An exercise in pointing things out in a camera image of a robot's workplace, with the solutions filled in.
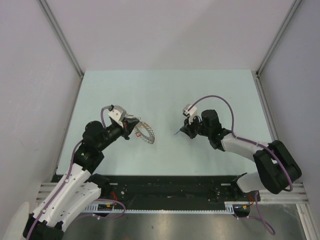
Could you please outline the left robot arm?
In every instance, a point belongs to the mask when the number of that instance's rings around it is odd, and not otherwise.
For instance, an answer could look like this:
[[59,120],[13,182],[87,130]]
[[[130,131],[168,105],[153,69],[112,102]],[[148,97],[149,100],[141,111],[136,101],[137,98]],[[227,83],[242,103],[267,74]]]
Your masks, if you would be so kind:
[[111,124],[91,121],[76,144],[67,172],[42,203],[29,214],[23,237],[27,240],[61,240],[69,225],[93,201],[105,200],[111,187],[107,178],[95,173],[104,159],[103,150],[130,134],[140,122],[136,117],[117,115]]

